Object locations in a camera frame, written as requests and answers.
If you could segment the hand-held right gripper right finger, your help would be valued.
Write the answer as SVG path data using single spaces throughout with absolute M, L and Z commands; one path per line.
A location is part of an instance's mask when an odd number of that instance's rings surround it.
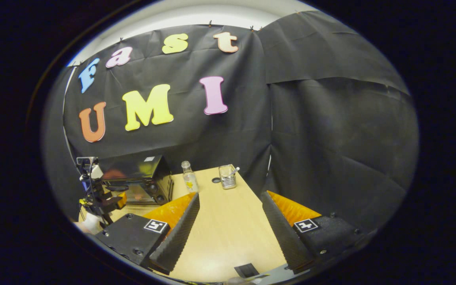
M 367 234 L 341 218 L 322 215 L 271 191 L 260 196 L 287 267 L 323 271 L 367 245 Z

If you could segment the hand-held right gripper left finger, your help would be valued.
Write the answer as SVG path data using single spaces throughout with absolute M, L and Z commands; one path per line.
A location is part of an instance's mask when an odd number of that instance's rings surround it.
M 190 193 L 146 217 L 127 213 L 95 236 L 132 263 L 168 275 L 184 250 L 199 210 L 199 194 Z

